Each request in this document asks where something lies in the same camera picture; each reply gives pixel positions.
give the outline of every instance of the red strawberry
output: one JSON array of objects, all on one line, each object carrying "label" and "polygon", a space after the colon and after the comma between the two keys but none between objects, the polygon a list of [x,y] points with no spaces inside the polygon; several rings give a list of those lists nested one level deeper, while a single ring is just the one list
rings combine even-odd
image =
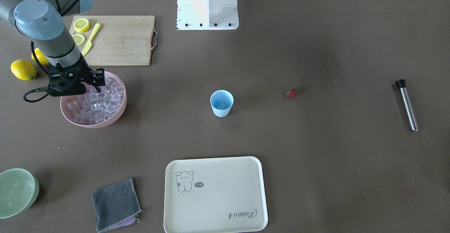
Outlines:
[{"label": "red strawberry", "polygon": [[289,91],[286,92],[286,95],[288,97],[295,97],[295,90],[294,89],[290,89]]}]

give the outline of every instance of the lemon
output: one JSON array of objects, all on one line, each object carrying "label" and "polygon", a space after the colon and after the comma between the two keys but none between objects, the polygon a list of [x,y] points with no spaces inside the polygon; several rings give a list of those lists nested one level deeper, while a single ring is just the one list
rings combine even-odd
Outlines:
[{"label": "lemon", "polygon": [[80,46],[81,44],[83,44],[84,41],[85,41],[85,39],[86,39],[86,38],[84,37],[84,35],[79,34],[79,33],[74,34],[74,35],[72,36],[72,38],[73,38],[73,41],[75,42],[75,44],[76,44],[77,46]]},{"label": "lemon", "polygon": [[11,71],[22,80],[34,79],[37,74],[36,67],[28,60],[19,59],[11,63]]},{"label": "lemon", "polygon": [[78,33],[84,33],[87,32],[90,28],[89,25],[89,20],[85,19],[85,18],[81,18],[81,19],[77,19],[74,23],[73,23],[73,28],[75,29],[75,31],[77,31]]},{"label": "lemon", "polygon": [[[36,54],[37,60],[40,62],[40,64],[42,64],[42,65],[49,64],[47,57],[44,56],[44,54],[42,53],[42,51],[39,48],[35,48],[34,53]],[[36,60],[34,60],[33,53],[31,53],[31,59],[33,61],[36,61]]]}]

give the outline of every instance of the blue joint cap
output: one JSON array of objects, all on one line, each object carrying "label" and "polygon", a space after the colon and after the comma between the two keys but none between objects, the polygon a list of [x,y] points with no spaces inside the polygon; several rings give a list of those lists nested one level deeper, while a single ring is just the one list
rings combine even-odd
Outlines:
[{"label": "blue joint cap", "polygon": [[90,9],[92,9],[92,0],[80,0],[80,12],[78,14],[89,12]]},{"label": "blue joint cap", "polygon": [[14,8],[17,26],[38,40],[52,40],[64,31],[64,20],[45,0],[25,0]]}]

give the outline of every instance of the cutting board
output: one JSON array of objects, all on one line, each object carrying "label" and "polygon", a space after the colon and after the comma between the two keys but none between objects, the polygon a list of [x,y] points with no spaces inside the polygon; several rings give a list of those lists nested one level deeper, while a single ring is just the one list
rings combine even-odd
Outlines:
[{"label": "cutting board", "polygon": [[[69,29],[71,34],[77,33],[73,23],[79,18],[88,19],[90,24],[89,31],[79,33],[85,36],[85,43],[95,23],[102,25],[85,55],[89,66],[150,65],[155,16],[76,15]],[[85,43],[78,46],[80,51]]]}]

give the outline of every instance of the bowl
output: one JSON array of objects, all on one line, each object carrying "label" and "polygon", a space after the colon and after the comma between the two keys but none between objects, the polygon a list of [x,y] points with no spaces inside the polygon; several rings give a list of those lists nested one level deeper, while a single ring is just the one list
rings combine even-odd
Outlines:
[{"label": "bowl", "polygon": [[79,123],[76,123],[73,121],[74,115],[73,115],[72,111],[69,109],[69,107],[67,106],[67,103],[75,100],[77,98],[77,96],[76,95],[63,96],[63,97],[61,97],[61,100],[59,101],[59,107],[61,108],[61,113],[63,113],[63,116],[70,123],[75,124],[80,127],[97,129],[97,128],[102,128],[102,127],[111,125],[112,123],[117,121],[120,116],[122,116],[123,112],[125,111],[125,107],[127,106],[127,89],[125,88],[125,85],[123,84],[122,80],[119,79],[119,77],[114,75],[113,73],[105,71],[105,77],[110,77],[111,79],[114,79],[116,81],[116,83],[119,83],[120,85],[122,85],[125,90],[125,97],[123,99],[123,103],[120,106],[119,110],[117,110],[114,115],[112,115],[110,118],[108,118],[105,121],[99,122],[97,124],[92,124],[92,125],[83,125],[83,124],[79,124]]},{"label": "bowl", "polygon": [[9,169],[0,174],[0,219],[27,210],[36,200],[39,183],[25,169]]}]

